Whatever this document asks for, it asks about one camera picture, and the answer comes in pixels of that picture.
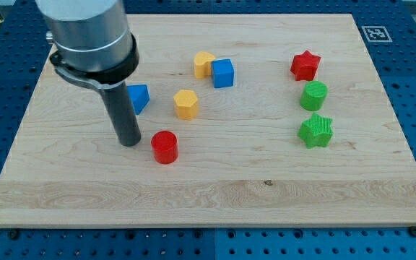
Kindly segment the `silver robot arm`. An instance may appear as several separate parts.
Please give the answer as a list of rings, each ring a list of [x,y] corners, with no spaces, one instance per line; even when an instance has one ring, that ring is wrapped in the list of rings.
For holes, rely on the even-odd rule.
[[[50,57],[62,77],[115,84],[139,64],[122,0],[36,0],[56,52]]]

